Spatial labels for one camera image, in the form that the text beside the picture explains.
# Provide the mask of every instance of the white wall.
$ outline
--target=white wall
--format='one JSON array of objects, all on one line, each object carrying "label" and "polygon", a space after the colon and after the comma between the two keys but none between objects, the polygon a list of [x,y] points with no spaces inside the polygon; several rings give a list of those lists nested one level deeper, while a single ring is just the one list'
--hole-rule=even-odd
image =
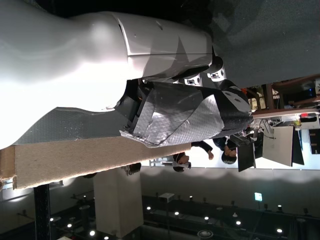
[{"label": "white wall", "polygon": [[308,208],[320,217],[320,173],[316,170],[247,169],[238,172],[232,168],[192,168],[177,173],[170,167],[142,167],[142,195],[155,196],[156,192],[174,193],[188,200],[218,205],[257,209],[254,192],[262,193],[263,201],[273,211],[282,205],[284,212],[304,214]]},{"label": "white wall", "polygon": [[[255,160],[256,167],[258,169],[305,169],[305,170],[320,170],[320,154],[312,154],[310,148],[310,138],[309,131],[302,130],[302,154],[304,158],[304,165],[299,165],[294,163],[292,167],[265,159],[260,157]],[[215,146],[213,141],[205,140],[212,148],[212,153],[214,155],[213,160],[208,160],[208,154],[200,147],[192,147],[191,150],[185,153],[190,157],[190,162],[193,168],[238,168],[238,161],[234,164],[225,164],[221,161],[222,151]],[[143,166],[149,166],[149,161],[144,161]]]},{"label": "white wall", "polygon": [[[93,180],[83,177],[64,180],[64,186],[55,188],[50,191],[51,213],[57,213],[62,210],[74,206],[77,200],[71,199],[72,194],[81,194],[92,191]],[[16,196],[29,194],[15,200],[5,201]],[[17,213],[22,213],[25,209],[28,216],[35,217],[35,203],[33,189],[12,190],[6,189],[0,192],[2,202],[0,201],[0,234],[9,230],[18,228],[24,224],[30,223],[33,220],[23,216],[18,216]],[[93,193],[86,194],[87,199],[93,198]]]}]

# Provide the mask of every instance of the person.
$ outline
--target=person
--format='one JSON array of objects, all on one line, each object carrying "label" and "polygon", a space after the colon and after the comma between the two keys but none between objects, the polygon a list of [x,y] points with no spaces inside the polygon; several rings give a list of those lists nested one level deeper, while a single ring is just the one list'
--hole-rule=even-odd
[{"label": "person", "polygon": [[[191,143],[191,147],[199,147],[205,150],[208,154],[209,160],[214,159],[214,154],[212,153],[212,147],[204,141],[196,141]],[[173,155],[173,169],[178,172],[184,172],[185,168],[191,168],[191,163],[189,162],[189,156],[185,152],[180,152]]]},{"label": "person", "polygon": [[226,137],[212,139],[214,144],[223,152],[221,160],[225,164],[234,164],[237,160],[237,146]]}]

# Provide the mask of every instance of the black hair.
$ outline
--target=black hair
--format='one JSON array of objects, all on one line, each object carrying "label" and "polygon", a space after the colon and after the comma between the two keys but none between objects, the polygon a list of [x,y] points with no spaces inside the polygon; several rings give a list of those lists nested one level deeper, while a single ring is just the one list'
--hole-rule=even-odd
[{"label": "black hair", "polygon": [[97,175],[97,172],[91,173],[91,174],[88,174],[88,175],[85,175],[85,176],[82,176],[82,177],[84,177],[85,179],[92,179],[95,175]]},{"label": "black hair", "polygon": [[130,164],[129,168],[132,173],[137,173],[141,170],[141,163],[138,162],[138,163]]},{"label": "black hair", "polygon": [[221,159],[225,164],[234,164],[237,161],[236,156],[228,156],[225,152],[222,153]]},{"label": "black hair", "polygon": [[[175,155],[173,155],[173,160],[174,160],[175,162],[178,162],[184,155],[186,155],[185,152],[180,152],[180,153],[178,153],[178,154],[175,154]],[[175,170],[175,171],[178,172],[178,173],[182,173],[182,172],[185,171],[185,168],[182,167],[182,166],[174,166],[174,167],[173,167],[173,170]]]}]

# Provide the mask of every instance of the black metal pole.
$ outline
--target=black metal pole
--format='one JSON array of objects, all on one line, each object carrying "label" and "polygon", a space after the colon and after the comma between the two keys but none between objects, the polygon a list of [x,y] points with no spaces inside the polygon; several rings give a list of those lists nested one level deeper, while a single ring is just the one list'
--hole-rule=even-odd
[{"label": "black metal pole", "polygon": [[51,240],[49,184],[33,188],[35,207],[35,239]]},{"label": "black metal pole", "polygon": [[168,240],[171,240],[171,235],[170,235],[170,218],[169,218],[169,203],[167,202],[166,204],[166,224],[168,227]]}]

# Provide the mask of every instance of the silver duct tape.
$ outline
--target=silver duct tape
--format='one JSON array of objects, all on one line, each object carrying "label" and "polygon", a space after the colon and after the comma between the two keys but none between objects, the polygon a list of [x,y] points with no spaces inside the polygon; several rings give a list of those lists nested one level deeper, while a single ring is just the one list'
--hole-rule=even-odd
[{"label": "silver duct tape", "polygon": [[194,105],[185,106],[181,102],[171,103],[168,109],[163,109],[164,105],[159,107],[157,101],[155,103],[154,107],[152,104],[144,105],[139,118],[139,120],[142,119],[142,122],[138,121],[136,125],[136,128],[138,127],[137,131],[136,128],[133,134],[120,131],[121,136],[141,142],[149,148],[157,148],[209,139],[219,134],[224,128],[214,95],[202,100],[195,110],[192,110]]},{"label": "silver duct tape", "polygon": [[203,101],[200,90],[180,84],[155,84],[133,131],[146,143],[160,145]]}]

